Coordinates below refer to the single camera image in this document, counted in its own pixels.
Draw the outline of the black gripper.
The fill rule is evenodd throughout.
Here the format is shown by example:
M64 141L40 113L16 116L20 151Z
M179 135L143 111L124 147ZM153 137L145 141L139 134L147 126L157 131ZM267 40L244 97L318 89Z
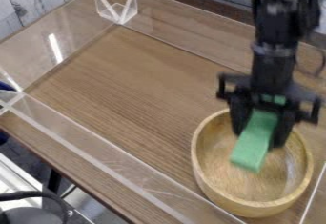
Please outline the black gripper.
M275 109L277 121L271 138L271 147L280 148L285 144L295 123L318 123L322 98L294 81L295 47L276 48L253 44L252 54L249 74L217 75L216 97L225 100L229 105L231 128L236 135L241 134L247 125L251 106L255 109L265 108L259 102L260 97L264 94L284 97L284 105Z

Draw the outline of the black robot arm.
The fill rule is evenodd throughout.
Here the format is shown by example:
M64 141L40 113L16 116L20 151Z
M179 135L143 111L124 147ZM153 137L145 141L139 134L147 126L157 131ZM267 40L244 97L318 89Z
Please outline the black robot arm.
M244 132L251 114L267 112L276 117L267 142L269 148L285 144L294 125L318 122L322 98L294 81L300 39L318 26L318 0L251 0L255 24L251 73L217 75L216 97L231 110L231 126Z

